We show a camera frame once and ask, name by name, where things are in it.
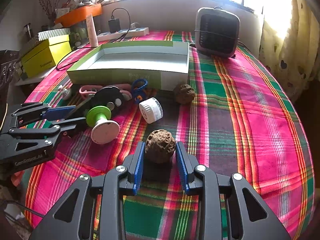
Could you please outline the green white spool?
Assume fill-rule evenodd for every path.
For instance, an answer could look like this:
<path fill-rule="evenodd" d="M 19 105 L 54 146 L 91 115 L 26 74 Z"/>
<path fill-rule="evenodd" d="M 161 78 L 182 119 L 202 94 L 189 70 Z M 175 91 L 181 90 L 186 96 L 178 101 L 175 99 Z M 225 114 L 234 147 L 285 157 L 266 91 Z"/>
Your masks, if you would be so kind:
<path fill-rule="evenodd" d="M 111 110 L 106 106 L 96 106 L 86 115 L 86 123 L 91 130 L 91 139 L 96 144 L 104 145 L 116 139 L 120 132 L 117 122 L 111 120 Z"/>

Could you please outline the brown walnut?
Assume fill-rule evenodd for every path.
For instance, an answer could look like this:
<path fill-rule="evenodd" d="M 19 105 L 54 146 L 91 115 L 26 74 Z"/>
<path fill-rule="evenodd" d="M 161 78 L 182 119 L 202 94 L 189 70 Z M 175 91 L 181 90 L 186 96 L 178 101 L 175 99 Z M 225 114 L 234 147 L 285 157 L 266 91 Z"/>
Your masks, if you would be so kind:
<path fill-rule="evenodd" d="M 169 162 L 176 150 L 176 141 L 165 129 L 151 132 L 145 142 L 145 157 L 156 164 Z"/>
<path fill-rule="evenodd" d="M 182 105 L 191 103 L 195 98 L 195 90 L 188 84 L 178 84 L 173 93 L 175 101 Z"/>

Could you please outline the black disc with white pads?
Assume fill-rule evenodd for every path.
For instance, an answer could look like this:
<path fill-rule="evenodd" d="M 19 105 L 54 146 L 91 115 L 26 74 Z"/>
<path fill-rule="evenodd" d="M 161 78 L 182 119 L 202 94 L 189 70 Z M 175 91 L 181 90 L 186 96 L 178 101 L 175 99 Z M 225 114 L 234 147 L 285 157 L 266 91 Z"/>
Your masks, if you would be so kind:
<path fill-rule="evenodd" d="M 91 98 L 92 107 L 108 107 L 112 115 L 115 116 L 125 105 L 125 98 L 116 86 L 103 87 Z"/>

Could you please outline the white round jar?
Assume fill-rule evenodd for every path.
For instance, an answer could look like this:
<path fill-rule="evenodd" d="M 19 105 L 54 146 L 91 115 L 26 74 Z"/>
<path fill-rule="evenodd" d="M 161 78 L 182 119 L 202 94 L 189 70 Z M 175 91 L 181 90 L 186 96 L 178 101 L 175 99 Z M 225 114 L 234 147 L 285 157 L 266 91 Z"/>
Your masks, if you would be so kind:
<path fill-rule="evenodd" d="M 156 98 L 149 98 L 139 103 L 142 117 L 148 124 L 152 124 L 163 118 L 163 109 Z"/>

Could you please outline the yellow box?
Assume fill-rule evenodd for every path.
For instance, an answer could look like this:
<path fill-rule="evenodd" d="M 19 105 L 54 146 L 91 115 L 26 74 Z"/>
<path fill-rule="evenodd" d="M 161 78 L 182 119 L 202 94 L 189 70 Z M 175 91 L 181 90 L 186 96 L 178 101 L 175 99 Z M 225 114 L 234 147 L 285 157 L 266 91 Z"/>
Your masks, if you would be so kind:
<path fill-rule="evenodd" d="M 55 67 L 71 51 L 68 34 L 50 37 L 22 57 L 23 74 L 27 78 L 34 77 Z"/>

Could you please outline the plaid bed cover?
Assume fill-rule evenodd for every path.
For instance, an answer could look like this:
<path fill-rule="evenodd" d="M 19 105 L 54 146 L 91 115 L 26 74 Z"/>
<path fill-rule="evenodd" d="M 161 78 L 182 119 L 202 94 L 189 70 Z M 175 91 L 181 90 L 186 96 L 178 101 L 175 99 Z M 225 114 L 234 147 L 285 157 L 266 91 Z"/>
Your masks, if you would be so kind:
<path fill-rule="evenodd" d="M 149 90 L 163 107 L 163 118 L 147 124 L 129 102 L 113 120 L 117 139 L 97 145 L 91 130 L 63 138 L 56 158 L 35 167 L 28 180 L 27 207 L 45 214 L 75 179 L 97 176 L 120 165 L 137 143 L 166 129 L 199 163 L 219 174 L 242 174 L 298 239 L 315 209 L 311 152 L 300 119 L 283 89 L 245 48 L 234 58 L 207 57 L 190 48 L 188 83 L 195 99 L 177 104 L 171 92 Z M 169 173 L 142 182 L 125 197 L 127 239 L 195 239 L 198 197 L 183 193 L 175 157 Z"/>

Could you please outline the striped box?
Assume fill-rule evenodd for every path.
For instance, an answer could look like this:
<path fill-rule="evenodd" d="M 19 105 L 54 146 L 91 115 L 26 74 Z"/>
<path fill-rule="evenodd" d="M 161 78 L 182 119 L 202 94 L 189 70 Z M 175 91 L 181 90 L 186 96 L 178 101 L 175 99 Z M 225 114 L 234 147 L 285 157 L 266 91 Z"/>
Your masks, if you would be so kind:
<path fill-rule="evenodd" d="M 41 31 L 41 32 L 37 33 L 36 39 L 38 41 L 43 41 L 43 40 L 47 40 L 48 38 L 51 38 L 51 37 L 69 35 L 70 33 L 71 33 L 71 30 L 69 28 Z"/>

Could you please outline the pink cosmetic tube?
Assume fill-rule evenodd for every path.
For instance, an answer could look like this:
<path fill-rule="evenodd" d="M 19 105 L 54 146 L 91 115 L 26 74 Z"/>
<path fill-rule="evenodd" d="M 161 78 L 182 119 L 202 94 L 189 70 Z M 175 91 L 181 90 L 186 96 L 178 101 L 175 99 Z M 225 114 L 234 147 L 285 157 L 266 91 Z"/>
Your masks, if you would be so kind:
<path fill-rule="evenodd" d="M 88 31 L 88 38 L 89 43 L 91 47 L 97 47 L 99 46 L 97 33 L 95 31 L 95 25 L 92 14 L 88 15 L 86 17 L 86 25 L 87 25 L 87 31 Z"/>

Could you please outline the orange box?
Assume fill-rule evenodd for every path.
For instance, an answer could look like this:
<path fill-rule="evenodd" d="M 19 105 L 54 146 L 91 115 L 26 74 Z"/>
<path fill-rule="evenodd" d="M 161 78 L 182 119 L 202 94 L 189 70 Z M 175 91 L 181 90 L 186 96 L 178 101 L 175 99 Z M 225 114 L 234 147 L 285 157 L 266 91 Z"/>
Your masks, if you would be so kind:
<path fill-rule="evenodd" d="M 61 23 L 64 28 L 69 28 L 81 21 L 84 21 L 87 16 L 99 16 L 103 13 L 101 4 L 87 5 L 72 10 L 71 12 L 62 15 L 55 20 L 55 24 Z"/>

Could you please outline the green white shallow box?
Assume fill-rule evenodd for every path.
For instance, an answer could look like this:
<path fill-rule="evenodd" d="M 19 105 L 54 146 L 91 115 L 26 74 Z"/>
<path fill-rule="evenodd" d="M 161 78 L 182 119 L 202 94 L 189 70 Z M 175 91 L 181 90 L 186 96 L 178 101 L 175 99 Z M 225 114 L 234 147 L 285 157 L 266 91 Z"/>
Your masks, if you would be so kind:
<path fill-rule="evenodd" d="M 176 41 L 106 43 L 91 50 L 67 70 L 78 85 L 115 85 L 146 79 L 148 87 L 172 91 L 187 83 L 189 44 Z"/>

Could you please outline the white power strip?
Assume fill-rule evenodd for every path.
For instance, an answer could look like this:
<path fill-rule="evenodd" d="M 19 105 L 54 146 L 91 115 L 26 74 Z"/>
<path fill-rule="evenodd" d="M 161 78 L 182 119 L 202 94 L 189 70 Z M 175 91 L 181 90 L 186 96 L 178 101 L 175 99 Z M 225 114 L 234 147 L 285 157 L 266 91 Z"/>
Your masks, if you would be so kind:
<path fill-rule="evenodd" d="M 126 38 L 129 37 L 140 37 L 140 36 L 146 36 L 149 34 L 149 28 L 136 28 L 136 29 L 130 29 L 129 31 L 127 31 L 127 29 L 123 29 L 120 30 L 118 32 L 115 33 L 111 33 L 111 32 L 105 32 L 105 33 L 100 33 L 97 36 L 97 39 L 99 42 L 102 41 L 107 41 L 107 40 L 116 40 L 120 37 L 123 37 L 124 35 L 126 35 Z"/>

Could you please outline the grey portable fan heater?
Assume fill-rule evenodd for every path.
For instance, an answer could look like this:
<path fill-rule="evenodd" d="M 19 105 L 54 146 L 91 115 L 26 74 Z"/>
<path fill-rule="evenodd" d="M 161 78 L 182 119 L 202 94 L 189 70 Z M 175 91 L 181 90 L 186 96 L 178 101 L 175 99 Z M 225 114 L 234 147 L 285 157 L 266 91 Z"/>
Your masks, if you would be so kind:
<path fill-rule="evenodd" d="M 205 54 L 233 57 L 238 44 L 240 19 L 221 7 L 202 7 L 195 21 L 195 48 Z"/>

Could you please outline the cream heart curtain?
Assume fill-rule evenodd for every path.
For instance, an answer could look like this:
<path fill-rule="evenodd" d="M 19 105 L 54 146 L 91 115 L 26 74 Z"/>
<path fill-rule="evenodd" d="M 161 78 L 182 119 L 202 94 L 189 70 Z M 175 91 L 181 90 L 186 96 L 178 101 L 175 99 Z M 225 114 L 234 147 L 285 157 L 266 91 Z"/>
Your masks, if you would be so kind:
<path fill-rule="evenodd" d="M 306 0 L 265 0 L 259 60 L 295 102 L 319 79 L 319 21 Z"/>

